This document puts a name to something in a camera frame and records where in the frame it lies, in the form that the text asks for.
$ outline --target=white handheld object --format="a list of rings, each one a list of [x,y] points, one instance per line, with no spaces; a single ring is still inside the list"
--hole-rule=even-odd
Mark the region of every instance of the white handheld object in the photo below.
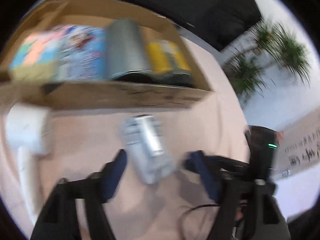
[[[17,103],[11,108],[6,120],[7,140],[11,148],[18,151],[22,194],[33,224],[44,204],[35,155],[46,155],[52,148],[50,116],[47,107]]]

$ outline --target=wire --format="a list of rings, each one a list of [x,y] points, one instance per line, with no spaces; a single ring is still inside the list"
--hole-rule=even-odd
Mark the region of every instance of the wire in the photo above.
[[[199,208],[204,208],[204,207],[219,207],[219,206],[220,206],[220,205],[218,205],[218,204],[204,204],[204,205],[199,205],[199,206],[190,208],[190,209],[188,209],[187,211],[185,211],[185,212],[179,217],[179,219],[178,219],[178,231],[179,231],[181,240],[186,240],[186,237],[185,237],[185,235],[184,235],[183,222],[184,222],[185,218],[186,218],[192,211],[197,210],[197,209],[199,209]],[[206,214],[205,214],[204,218],[203,218],[202,221],[201,221],[199,231],[201,231],[201,229],[202,229],[202,227],[203,227],[205,217],[206,217]]]

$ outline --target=cardboard box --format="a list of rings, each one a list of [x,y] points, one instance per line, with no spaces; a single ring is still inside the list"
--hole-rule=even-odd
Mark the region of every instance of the cardboard box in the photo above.
[[[147,44],[154,38],[175,42],[191,67],[196,89],[129,82],[23,83],[10,80],[8,67],[22,41],[32,32],[57,24],[105,27],[116,19],[131,18]],[[21,21],[0,56],[0,106],[15,100],[54,109],[189,107],[211,89],[172,23],[150,10],[114,0],[46,0]]]

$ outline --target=tabletop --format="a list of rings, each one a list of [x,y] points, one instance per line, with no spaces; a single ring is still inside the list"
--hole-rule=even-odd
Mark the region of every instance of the tabletop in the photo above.
[[[134,115],[152,114],[161,122],[164,143],[172,153],[177,171],[155,185],[140,183],[130,162],[115,197],[104,205],[117,240],[179,239],[177,219],[186,210],[211,203],[196,174],[184,171],[181,162],[187,152],[204,150],[208,155],[223,155],[248,160],[243,135],[246,120],[238,99],[214,57],[183,38],[191,54],[207,77],[214,92],[190,109],[97,109],[54,113],[54,150],[39,160],[45,198],[59,178],[84,179],[110,162],[124,148],[120,125]],[[0,193],[14,221],[31,236],[32,223],[20,191],[16,153],[7,146],[1,117]],[[78,219],[83,240],[90,239],[83,202],[77,200]],[[206,237],[217,208],[197,211],[187,219],[189,239]]]

